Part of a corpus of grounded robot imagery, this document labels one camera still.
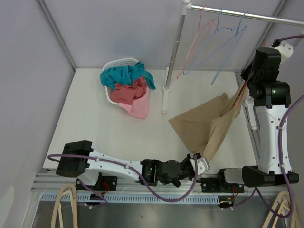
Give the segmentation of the pink wire hanger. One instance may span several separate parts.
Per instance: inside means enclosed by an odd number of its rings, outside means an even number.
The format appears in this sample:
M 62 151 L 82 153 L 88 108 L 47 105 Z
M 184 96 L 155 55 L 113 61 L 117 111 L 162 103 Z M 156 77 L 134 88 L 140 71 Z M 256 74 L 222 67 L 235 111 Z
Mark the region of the pink wire hanger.
M 213 27 L 214 19 L 211 19 L 207 23 L 203 24 L 202 18 L 203 18 L 203 10 L 205 9 L 206 5 L 202 7 L 200 18 L 199 18 L 199 25 L 197 29 L 197 33 L 192 41 L 192 44 L 187 52 L 187 55 L 184 59 L 184 62 L 182 63 L 179 72 L 176 76 L 177 79 L 180 78 L 180 76 L 183 74 L 186 67 L 190 64 L 191 61 L 195 59 L 195 56 L 199 49 L 201 48 L 203 42 L 207 39 L 209 36 L 210 30 Z

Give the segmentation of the red t shirt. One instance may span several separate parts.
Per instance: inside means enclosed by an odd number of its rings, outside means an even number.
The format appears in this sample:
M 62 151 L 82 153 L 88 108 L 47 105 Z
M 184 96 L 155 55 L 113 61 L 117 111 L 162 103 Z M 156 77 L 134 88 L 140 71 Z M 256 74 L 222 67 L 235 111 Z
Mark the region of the red t shirt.
M 111 100 L 116 103 L 133 105 L 135 99 L 139 99 L 145 95 L 148 84 L 144 78 L 133 81 L 132 85 L 115 83 L 114 90 L 111 92 Z

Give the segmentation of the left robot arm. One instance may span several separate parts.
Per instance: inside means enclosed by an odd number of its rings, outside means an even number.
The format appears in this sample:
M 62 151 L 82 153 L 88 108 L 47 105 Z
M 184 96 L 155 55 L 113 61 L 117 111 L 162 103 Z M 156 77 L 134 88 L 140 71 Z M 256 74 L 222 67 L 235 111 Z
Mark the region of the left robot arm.
M 130 161 L 106 155 L 91 146 L 92 142 L 88 140 L 65 144 L 59 156 L 56 174 L 79 178 L 91 190 L 98 190 L 102 186 L 102 178 L 99 176 L 101 173 L 129 179 L 142 185 L 147 183 L 156 186 L 160 182 L 164 185 L 172 183 L 179 187 L 181 180 L 191 180 L 209 170 L 208 161 L 199 153 L 188 154 L 181 162 L 151 159 Z

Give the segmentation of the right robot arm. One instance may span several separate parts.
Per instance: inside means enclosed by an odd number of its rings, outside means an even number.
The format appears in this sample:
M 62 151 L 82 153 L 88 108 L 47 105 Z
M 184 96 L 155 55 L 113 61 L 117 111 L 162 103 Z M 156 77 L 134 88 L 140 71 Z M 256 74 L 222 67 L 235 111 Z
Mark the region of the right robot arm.
M 221 169 L 216 181 L 219 191 L 227 192 L 233 184 L 246 187 L 277 186 L 299 182 L 292 171 L 287 148 L 287 112 L 291 110 L 290 86 L 277 79 L 280 66 L 293 53 L 293 47 L 260 47 L 253 62 L 241 73 L 253 98 L 260 129 L 260 159 L 256 166 Z

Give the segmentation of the pink t shirt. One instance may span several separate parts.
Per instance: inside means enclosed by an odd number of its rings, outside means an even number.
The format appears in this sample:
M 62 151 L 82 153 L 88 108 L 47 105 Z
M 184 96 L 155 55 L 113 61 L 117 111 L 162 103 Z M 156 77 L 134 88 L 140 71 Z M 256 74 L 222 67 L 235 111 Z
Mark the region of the pink t shirt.
M 130 116 L 145 119 L 149 113 L 149 88 L 146 89 L 144 95 L 133 101 L 133 104 L 119 103 L 118 105 L 123 108 Z

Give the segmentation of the beige t shirt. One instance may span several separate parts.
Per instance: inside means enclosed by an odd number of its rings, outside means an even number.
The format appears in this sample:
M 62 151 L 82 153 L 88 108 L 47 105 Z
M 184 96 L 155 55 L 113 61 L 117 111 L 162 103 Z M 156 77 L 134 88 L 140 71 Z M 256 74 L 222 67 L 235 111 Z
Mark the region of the beige t shirt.
M 208 161 L 212 160 L 234 119 L 239 115 L 247 96 L 246 86 L 239 104 L 233 107 L 240 89 L 231 98 L 223 93 L 169 120 L 170 125 L 191 153 L 199 153 Z

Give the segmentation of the teal t shirt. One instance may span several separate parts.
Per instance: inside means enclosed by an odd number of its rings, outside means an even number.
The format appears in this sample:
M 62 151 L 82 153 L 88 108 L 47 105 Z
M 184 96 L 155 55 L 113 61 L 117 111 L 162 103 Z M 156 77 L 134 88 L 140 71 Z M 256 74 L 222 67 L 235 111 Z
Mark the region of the teal t shirt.
M 131 86 L 141 76 L 144 76 L 150 89 L 156 89 L 152 74 L 145 69 L 142 62 L 138 62 L 133 66 L 127 65 L 106 69 L 100 74 L 100 80 L 103 86 L 114 90 L 116 83 Z

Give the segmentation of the blue hanger with beige shirt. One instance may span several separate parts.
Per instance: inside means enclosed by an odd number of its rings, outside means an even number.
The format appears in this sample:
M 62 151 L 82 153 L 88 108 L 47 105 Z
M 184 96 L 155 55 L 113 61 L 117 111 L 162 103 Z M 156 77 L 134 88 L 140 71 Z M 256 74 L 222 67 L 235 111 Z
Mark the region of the blue hanger with beige shirt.
M 233 53 L 234 49 L 236 48 L 236 46 L 238 45 L 240 39 L 242 38 L 244 32 L 247 29 L 247 25 L 241 27 L 241 23 L 243 21 L 243 18 L 245 17 L 245 14 L 248 13 L 248 11 L 246 11 L 242 16 L 241 19 L 239 20 L 238 26 L 235 28 L 225 28 L 222 27 L 223 29 L 230 29 L 231 32 L 234 32 L 234 35 L 228 39 L 228 41 L 223 44 L 221 47 L 223 48 L 228 42 L 231 42 L 223 60 L 221 61 L 221 64 L 219 66 L 218 71 L 216 72 L 214 78 L 212 79 L 211 85 L 213 85 L 216 81 L 216 79 L 218 78 L 219 74 L 221 73 L 221 71 L 223 70 L 224 66 L 226 65 L 228 59 L 230 58 L 231 54 Z

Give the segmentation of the blue hanger with teal shirt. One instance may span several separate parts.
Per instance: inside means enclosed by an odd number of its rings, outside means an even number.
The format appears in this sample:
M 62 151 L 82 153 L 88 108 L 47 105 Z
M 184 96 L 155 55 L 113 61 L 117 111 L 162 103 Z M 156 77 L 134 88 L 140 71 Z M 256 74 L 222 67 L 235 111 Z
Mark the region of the blue hanger with teal shirt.
M 201 48 L 197 52 L 195 59 L 190 62 L 183 72 L 183 76 L 189 74 L 191 71 L 198 69 L 200 66 L 206 66 L 207 64 L 215 64 L 218 69 L 223 60 L 231 42 L 228 42 L 224 47 L 229 38 L 234 35 L 231 32 L 231 28 L 234 29 L 238 26 L 239 21 L 234 25 L 224 25 L 222 14 L 218 13 L 217 18 L 214 19 L 214 24 L 210 30 L 209 36 L 203 42 Z

